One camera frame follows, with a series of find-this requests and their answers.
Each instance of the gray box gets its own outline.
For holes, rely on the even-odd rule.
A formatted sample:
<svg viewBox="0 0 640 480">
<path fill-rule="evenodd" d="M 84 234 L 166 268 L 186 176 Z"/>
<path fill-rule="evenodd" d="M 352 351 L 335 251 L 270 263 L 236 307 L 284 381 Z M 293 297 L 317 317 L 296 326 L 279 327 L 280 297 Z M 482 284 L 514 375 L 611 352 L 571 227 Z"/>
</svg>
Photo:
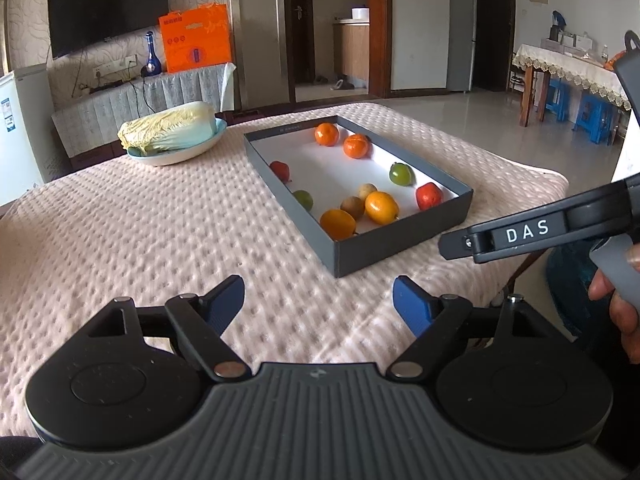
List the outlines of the gray box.
<svg viewBox="0 0 640 480">
<path fill-rule="evenodd" d="M 254 146 L 255 141 L 315 128 L 321 123 L 333 123 L 351 132 L 365 134 L 372 144 L 432 178 L 457 196 L 436 207 L 415 212 L 391 224 L 379 226 L 346 240 L 339 242 L 331 240 L 316 219 L 298 203 L 289 188 L 271 171 L 269 162 L 262 158 Z M 312 119 L 251 132 L 244 136 L 244 146 L 251 164 L 276 200 L 306 238 L 322 263 L 336 278 L 370 266 L 461 224 L 465 221 L 473 197 L 473 189 L 444 173 L 433 164 L 400 148 L 388 139 L 339 116 Z"/>
</svg>

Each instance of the refrigerator door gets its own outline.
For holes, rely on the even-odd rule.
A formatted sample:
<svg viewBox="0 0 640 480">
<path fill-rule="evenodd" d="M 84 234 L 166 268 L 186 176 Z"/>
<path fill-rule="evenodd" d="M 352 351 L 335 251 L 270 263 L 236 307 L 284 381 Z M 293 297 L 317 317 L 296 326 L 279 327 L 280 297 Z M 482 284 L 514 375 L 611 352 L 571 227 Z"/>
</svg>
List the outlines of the refrigerator door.
<svg viewBox="0 0 640 480">
<path fill-rule="evenodd" d="M 447 89 L 471 90 L 476 53 L 476 0 L 450 0 Z"/>
<path fill-rule="evenodd" d="M 14 74 L 0 79 L 0 206 L 43 184 L 22 119 Z"/>
</svg>

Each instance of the white refrigerator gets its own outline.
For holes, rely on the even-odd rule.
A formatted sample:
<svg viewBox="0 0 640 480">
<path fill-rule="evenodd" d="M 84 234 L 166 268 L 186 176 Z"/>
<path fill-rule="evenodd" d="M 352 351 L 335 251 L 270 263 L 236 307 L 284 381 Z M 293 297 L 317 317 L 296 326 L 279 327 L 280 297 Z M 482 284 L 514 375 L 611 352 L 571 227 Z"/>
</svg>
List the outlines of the white refrigerator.
<svg viewBox="0 0 640 480">
<path fill-rule="evenodd" d="M 447 90 L 468 92 L 476 58 L 477 0 L 449 0 Z"/>
<path fill-rule="evenodd" d="M 44 64 L 0 78 L 0 210 L 30 189 L 63 176 L 68 157 L 56 139 Z"/>
</svg>

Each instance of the dark brown door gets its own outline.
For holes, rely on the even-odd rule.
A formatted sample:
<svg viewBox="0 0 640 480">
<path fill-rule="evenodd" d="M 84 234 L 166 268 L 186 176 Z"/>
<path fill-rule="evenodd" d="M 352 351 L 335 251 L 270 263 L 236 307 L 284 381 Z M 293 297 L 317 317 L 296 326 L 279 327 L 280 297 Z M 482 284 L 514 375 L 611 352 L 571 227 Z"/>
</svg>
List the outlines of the dark brown door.
<svg viewBox="0 0 640 480">
<path fill-rule="evenodd" d="M 493 92 L 507 89 L 515 12 L 516 0 L 478 0 L 474 86 Z"/>
<path fill-rule="evenodd" d="M 311 83 L 316 78 L 313 0 L 290 0 L 287 10 L 293 39 L 294 80 Z"/>
</svg>

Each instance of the human hand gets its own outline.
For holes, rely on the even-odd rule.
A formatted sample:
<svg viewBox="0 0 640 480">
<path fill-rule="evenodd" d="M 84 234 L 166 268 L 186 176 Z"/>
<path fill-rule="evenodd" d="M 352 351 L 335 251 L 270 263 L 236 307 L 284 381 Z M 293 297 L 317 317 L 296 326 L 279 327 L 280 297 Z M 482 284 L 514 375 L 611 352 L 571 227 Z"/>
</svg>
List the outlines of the human hand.
<svg viewBox="0 0 640 480">
<path fill-rule="evenodd" d="M 626 254 L 629 263 L 640 271 L 640 244 L 634 245 Z M 597 270 L 589 287 L 589 299 L 600 300 L 610 292 L 613 297 L 609 303 L 609 316 L 622 333 L 622 348 L 629 356 L 631 364 L 640 364 L 640 328 L 638 327 L 638 311 L 633 305 L 620 298 L 615 287 L 602 273 Z"/>
</svg>

